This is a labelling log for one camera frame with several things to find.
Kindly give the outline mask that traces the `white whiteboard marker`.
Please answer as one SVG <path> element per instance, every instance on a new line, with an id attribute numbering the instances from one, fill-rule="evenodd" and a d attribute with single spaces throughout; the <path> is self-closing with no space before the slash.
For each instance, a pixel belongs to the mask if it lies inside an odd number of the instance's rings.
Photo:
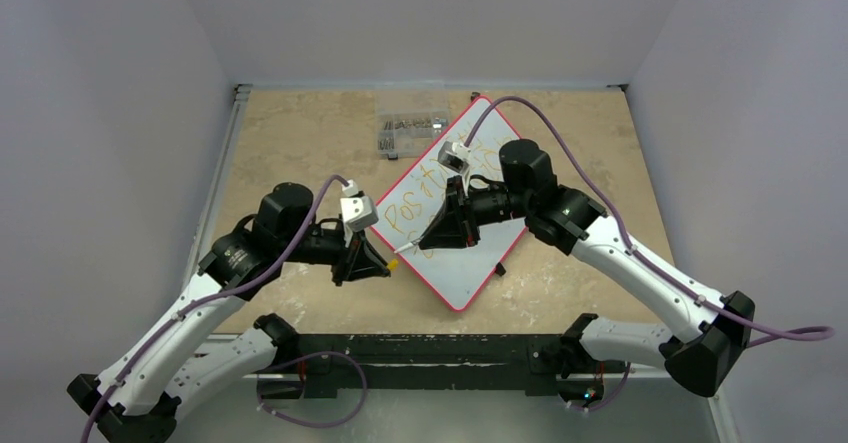
<path id="1" fill-rule="evenodd" d="M 415 249 L 415 248 L 417 248 L 417 247 L 418 247 L 418 242 L 417 242 L 417 241 L 410 241 L 410 242 L 407 242 L 407 243 L 405 243 L 405 244 L 401 245 L 400 247 L 398 247 L 398 248 L 394 251 L 394 253 L 395 253 L 395 254 L 402 254 L 402 253 L 404 253 L 404 252 L 406 252 L 406 251 L 409 251 L 409 250 Z"/>

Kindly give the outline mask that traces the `red framed whiteboard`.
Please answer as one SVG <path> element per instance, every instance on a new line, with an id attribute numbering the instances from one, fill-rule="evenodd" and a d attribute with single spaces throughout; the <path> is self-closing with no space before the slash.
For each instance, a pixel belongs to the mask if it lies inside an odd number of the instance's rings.
<path id="1" fill-rule="evenodd" d="M 522 220 L 511 220 L 480 229 L 480 239 L 464 249 L 425 249 L 404 246 L 418 237 L 444 201 L 446 180 L 454 173 L 437 162 L 446 141 L 464 142 L 479 116 L 490 105 L 485 96 L 475 99 L 431 146 L 402 173 L 378 200 L 379 221 L 371 227 L 395 257 L 407 264 L 442 301 L 455 311 L 465 310 L 496 266 L 525 232 Z"/>

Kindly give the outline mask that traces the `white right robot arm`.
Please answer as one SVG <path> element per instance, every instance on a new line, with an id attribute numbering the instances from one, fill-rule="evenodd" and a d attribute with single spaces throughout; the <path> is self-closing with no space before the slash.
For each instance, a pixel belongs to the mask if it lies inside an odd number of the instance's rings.
<path id="1" fill-rule="evenodd" d="M 744 321 L 754 302 L 740 291 L 728 296 L 680 272 L 665 260 L 639 258 L 617 221 L 586 193 L 558 182 L 550 156 L 532 140 L 503 145 L 502 180 L 480 176 L 471 186 L 469 149 L 447 142 L 440 165 L 454 171 L 444 202 L 417 245 L 420 249 L 465 249 L 478 244 L 485 225 L 523 220 L 539 241 L 597 269 L 660 319 L 624 323 L 584 313 L 558 343 L 539 351 L 564 376 L 602 361 L 663 368 L 684 389 L 712 397 L 750 341 Z"/>

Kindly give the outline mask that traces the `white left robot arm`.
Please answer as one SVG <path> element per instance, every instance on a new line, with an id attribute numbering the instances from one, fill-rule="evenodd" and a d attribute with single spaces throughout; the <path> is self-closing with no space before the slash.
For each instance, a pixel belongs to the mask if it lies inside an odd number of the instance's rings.
<path id="1" fill-rule="evenodd" d="M 198 406 L 255 372 L 293 371 L 302 388 L 308 357 L 300 334 L 276 314 L 259 317 L 221 348 L 200 348 L 287 262 L 326 265 L 335 284 L 390 275 L 365 234 L 378 220 L 373 200 L 343 180 L 338 216 L 318 219 L 321 201 L 303 185 L 277 185 L 257 212 L 212 245 L 139 342 L 100 373 L 75 377 L 67 391 L 87 415 L 83 437 L 99 431 L 110 442 L 163 442 Z"/>

